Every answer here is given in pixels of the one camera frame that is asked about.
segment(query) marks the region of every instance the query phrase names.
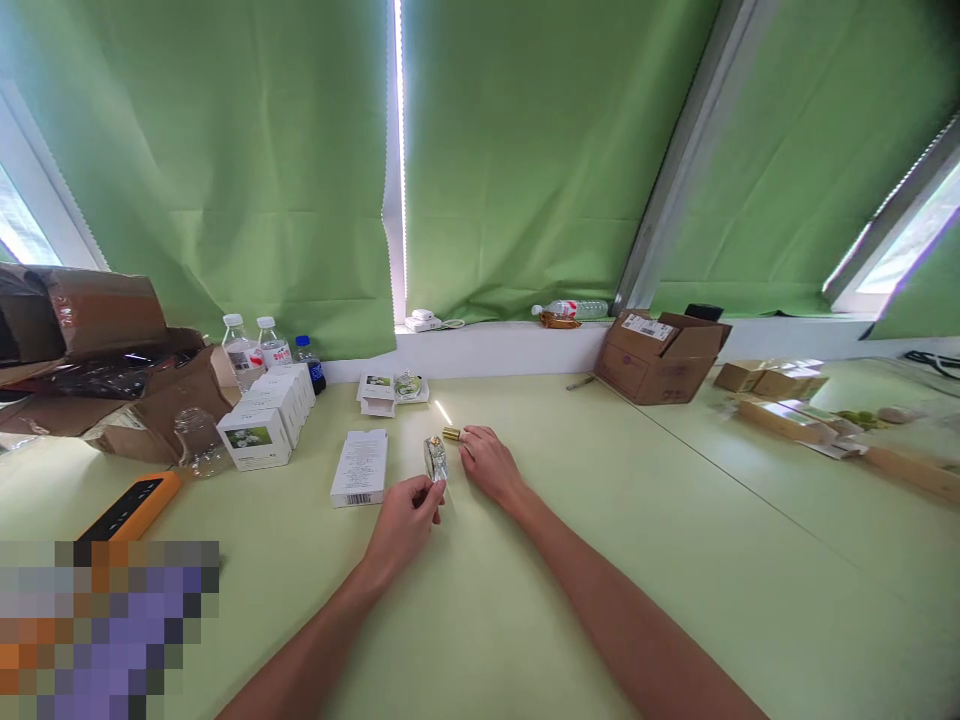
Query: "cable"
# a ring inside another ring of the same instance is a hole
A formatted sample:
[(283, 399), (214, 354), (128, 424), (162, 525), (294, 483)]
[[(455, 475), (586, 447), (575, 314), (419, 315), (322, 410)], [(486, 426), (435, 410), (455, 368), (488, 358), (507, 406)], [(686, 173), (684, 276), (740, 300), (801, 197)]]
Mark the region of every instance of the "cable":
[(911, 360), (921, 365), (929, 365), (938, 373), (951, 380), (960, 380), (960, 375), (954, 375), (946, 371), (946, 368), (960, 369), (960, 358), (937, 355), (936, 353), (923, 352), (922, 350), (909, 350), (904, 353), (903, 357), (905, 360)]

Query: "bottle label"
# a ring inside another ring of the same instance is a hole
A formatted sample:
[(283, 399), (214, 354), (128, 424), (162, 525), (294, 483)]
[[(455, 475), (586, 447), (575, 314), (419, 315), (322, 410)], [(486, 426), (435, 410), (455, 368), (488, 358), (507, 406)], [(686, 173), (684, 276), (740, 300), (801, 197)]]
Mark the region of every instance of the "bottle label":
[(281, 345), (278, 348), (271, 349), (264, 348), (263, 359), (267, 364), (268, 370), (277, 365), (290, 365), (293, 363), (293, 358), (290, 357), (289, 345)]
[(263, 367), (263, 354), (260, 348), (250, 348), (239, 352), (227, 353), (230, 358), (230, 364), (236, 371), (249, 370), (250, 368)]

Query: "light green table surface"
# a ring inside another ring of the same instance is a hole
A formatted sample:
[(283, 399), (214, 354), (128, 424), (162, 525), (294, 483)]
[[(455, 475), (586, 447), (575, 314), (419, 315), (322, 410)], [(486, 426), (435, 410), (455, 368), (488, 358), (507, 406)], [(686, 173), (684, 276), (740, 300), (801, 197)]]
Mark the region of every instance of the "light green table surface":
[[(494, 427), (557, 513), (771, 717), (957, 709), (956, 513), (738, 422), (708, 422), (699, 399), (646, 410), (654, 422), (600, 383), (566, 392), (570, 381), (434, 381), (429, 405), (394, 420), (361, 417), (356, 387), (332, 386), (288, 466), (185, 487), (147, 539), (219, 540), (228, 559), (219, 616), (185, 649), (165, 716), (212, 717), (361, 557), (377, 509), (329, 499), (346, 432), (387, 428), (394, 482), (422, 472), (422, 440), (447, 424), (441, 406), (451, 424)], [(732, 456), (713, 457), (725, 443)], [(443, 524), (369, 619), (329, 716), (632, 717), (542, 563), (448, 447)], [(0, 457), (0, 539), (73, 539), (151, 469), (72, 440)], [(776, 484), (802, 489), (777, 495)], [(901, 539), (875, 538), (884, 526)], [(899, 569), (884, 569), (891, 554)]]

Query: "white power adapter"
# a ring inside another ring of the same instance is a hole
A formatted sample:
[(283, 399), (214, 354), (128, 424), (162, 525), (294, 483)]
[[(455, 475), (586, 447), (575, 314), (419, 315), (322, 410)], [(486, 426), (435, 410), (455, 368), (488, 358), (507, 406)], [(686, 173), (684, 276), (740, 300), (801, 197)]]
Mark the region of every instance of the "white power adapter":
[(463, 327), (463, 320), (447, 320), (443, 322), (430, 310), (414, 310), (413, 315), (403, 321), (409, 329), (414, 332), (426, 332), (427, 330), (453, 330)]

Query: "pixelated area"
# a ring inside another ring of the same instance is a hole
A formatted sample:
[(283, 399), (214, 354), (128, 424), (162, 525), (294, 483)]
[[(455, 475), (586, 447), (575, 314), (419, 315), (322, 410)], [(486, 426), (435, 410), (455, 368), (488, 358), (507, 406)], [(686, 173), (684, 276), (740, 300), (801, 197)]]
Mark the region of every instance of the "pixelated area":
[(219, 584), (216, 542), (0, 543), (0, 696), (21, 719), (146, 718)]

